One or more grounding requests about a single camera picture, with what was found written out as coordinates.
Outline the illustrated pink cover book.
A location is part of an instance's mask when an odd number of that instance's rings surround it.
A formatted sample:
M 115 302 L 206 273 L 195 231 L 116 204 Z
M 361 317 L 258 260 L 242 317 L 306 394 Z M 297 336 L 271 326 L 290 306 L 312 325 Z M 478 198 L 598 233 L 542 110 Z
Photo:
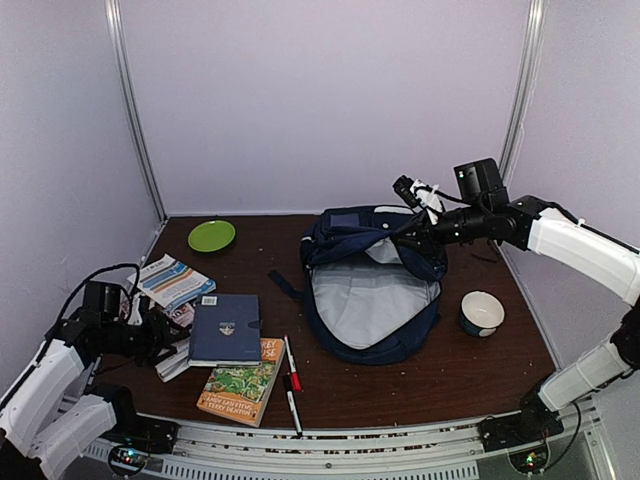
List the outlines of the illustrated pink cover book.
M 194 321 L 195 309 L 191 302 L 186 302 L 170 310 L 165 308 L 161 313 L 161 325 L 169 330 L 189 331 Z

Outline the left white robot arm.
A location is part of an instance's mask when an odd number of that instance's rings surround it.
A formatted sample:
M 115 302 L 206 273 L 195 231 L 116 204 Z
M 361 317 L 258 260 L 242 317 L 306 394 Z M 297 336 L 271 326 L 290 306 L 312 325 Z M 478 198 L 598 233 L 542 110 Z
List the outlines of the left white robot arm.
M 113 442 L 108 462 L 115 474 L 140 473 L 154 454 L 172 451 L 177 426 L 140 416 L 125 386 L 96 384 L 60 417 L 65 391 L 104 355 L 154 366 L 177 351 L 188 330 L 144 301 L 120 314 L 122 286 L 89 281 L 82 302 L 60 313 L 29 365 L 1 398 L 1 476 L 58 479 L 97 438 Z

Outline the navy blue notebook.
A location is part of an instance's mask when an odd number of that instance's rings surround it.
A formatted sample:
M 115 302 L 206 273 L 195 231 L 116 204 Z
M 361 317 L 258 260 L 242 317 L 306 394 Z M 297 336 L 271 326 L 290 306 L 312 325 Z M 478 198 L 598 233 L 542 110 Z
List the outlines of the navy blue notebook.
M 195 304 L 190 367 L 257 366 L 261 363 L 257 295 L 204 294 Z

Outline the navy blue backpack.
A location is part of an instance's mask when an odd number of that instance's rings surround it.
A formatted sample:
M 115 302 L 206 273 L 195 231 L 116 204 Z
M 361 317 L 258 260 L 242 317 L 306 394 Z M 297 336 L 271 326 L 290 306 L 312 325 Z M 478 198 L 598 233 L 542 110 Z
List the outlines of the navy blue backpack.
M 425 238 L 416 247 L 402 243 L 403 228 L 417 217 L 394 205 L 327 209 L 300 241 L 304 288 L 270 272 L 286 295 L 303 301 L 317 341 L 339 360 L 403 362 L 437 324 L 448 258 Z

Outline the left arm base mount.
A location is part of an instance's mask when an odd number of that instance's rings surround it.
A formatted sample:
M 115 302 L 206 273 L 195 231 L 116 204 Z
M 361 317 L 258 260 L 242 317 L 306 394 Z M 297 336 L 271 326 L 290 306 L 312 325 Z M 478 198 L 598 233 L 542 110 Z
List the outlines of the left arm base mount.
M 174 421 L 145 416 L 138 416 L 130 427 L 116 425 L 100 436 L 112 444 L 107 454 L 108 467 L 121 477 L 140 474 L 153 455 L 173 452 L 178 430 Z

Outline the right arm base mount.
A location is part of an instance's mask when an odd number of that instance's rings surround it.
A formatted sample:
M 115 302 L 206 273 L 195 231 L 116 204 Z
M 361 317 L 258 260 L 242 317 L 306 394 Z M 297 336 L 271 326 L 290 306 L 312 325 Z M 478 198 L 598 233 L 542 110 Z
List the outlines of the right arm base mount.
M 552 463 L 549 440 L 564 432 L 561 420 L 539 422 L 523 412 L 489 416 L 477 425 L 485 453 L 505 450 L 510 466 L 519 474 L 542 474 Z

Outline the Penguin young readers book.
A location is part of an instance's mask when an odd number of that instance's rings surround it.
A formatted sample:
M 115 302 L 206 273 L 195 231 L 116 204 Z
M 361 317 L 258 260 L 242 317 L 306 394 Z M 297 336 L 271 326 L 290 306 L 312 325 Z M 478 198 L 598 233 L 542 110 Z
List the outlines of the Penguin young readers book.
M 127 281 L 133 284 L 136 278 L 132 274 Z M 137 289 L 167 312 L 216 289 L 213 279 L 168 254 L 142 268 L 137 279 Z

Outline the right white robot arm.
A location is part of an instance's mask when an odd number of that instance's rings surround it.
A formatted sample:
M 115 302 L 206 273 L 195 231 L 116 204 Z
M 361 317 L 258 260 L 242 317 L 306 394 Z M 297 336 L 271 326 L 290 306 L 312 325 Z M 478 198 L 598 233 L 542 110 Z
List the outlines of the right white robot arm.
M 397 241 L 464 246 L 492 240 L 557 365 L 536 387 L 538 403 L 513 419 L 535 440 L 573 401 L 639 371 L 639 248 L 597 232 L 555 202 L 525 195 L 497 208 L 455 203 L 426 190 L 403 193 L 414 218 Z

